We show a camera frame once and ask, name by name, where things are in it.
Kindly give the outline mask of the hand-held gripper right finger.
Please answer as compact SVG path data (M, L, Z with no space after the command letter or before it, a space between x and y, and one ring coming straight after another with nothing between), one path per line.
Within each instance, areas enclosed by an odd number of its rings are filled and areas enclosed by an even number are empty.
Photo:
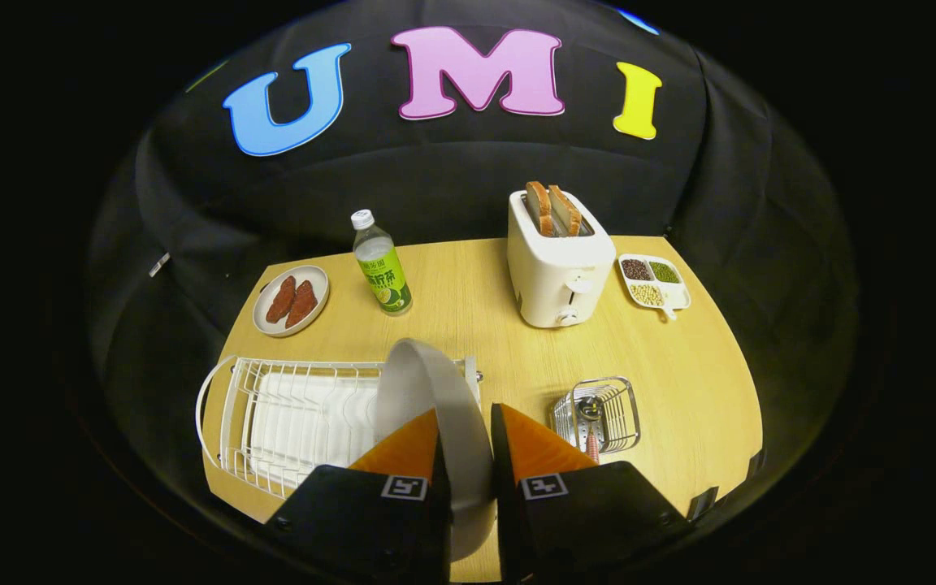
M506 404L491 408L505 584L625 584L692 525L635 467L605 464Z

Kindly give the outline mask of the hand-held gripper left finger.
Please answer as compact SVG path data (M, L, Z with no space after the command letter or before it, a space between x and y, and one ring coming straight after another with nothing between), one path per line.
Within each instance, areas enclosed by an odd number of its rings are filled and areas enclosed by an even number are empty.
M317 466L265 529L335 584L446 584L452 510L434 409L351 466Z

